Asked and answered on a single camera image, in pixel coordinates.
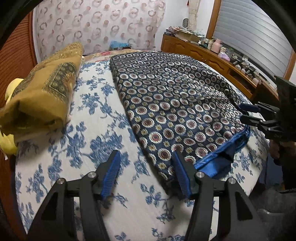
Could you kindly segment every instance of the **blue patterned blanket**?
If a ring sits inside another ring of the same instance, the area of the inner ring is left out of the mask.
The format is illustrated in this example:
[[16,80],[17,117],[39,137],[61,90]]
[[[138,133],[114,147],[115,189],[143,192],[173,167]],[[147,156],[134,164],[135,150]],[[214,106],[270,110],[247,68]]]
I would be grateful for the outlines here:
[[[121,153],[119,176],[101,209],[110,239],[184,240],[194,203],[167,195],[159,184],[127,120],[109,61],[82,66],[70,118],[64,129],[19,145],[15,188],[25,230],[56,179],[80,178],[117,149]],[[267,145],[263,134],[251,128],[247,145],[235,154],[225,178],[236,178],[249,194],[267,158]],[[219,210],[218,199],[214,201],[211,238],[216,234]],[[83,240],[79,199],[75,199],[75,221],[78,238]]]

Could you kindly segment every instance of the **blue gripper pad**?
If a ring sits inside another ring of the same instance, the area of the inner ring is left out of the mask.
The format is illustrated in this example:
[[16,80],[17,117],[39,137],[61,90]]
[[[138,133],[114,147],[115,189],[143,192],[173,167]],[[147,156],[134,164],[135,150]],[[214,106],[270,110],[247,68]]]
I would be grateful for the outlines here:
[[253,113],[260,113],[260,108],[256,105],[252,104],[240,104],[239,105],[241,110],[253,112]]
[[103,200],[110,195],[119,167],[120,167],[120,152],[118,151],[115,154],[112,160],[112,163],[103,179],[103,188],[101,192],[101,197]]
[[173,152],[172,161],[173,161],[174,170],[175,170],[182,194],[186,198],[189,198],[192,195],[192,192],[190,189],[190,179],[176,151]]

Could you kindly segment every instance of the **bottle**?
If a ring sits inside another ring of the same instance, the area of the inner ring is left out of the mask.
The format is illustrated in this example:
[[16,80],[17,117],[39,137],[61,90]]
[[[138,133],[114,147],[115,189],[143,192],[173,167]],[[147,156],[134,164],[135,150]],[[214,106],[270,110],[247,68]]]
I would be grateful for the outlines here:
[[220,53],[221,46],[221,40],[216,39],[215,43],[213,43],[212,45],[211,51],[215,53]]

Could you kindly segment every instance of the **yellow patterned pillow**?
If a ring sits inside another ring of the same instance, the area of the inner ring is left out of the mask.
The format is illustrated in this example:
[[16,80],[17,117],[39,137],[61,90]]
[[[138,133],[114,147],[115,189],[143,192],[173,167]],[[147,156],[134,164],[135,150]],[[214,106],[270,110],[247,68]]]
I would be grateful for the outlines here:
[[82,45],[72,43],[36,65],[0,110],[0,128],[15,143],[66,124]]

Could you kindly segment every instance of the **window blind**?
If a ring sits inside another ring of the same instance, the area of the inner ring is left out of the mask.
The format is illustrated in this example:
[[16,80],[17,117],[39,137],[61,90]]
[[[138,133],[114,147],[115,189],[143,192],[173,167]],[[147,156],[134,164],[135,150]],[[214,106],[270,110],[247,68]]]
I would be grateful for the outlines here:
[[284,76],[292,47],[253,1],[222,0],[213,38],[247,55],[270,74]]

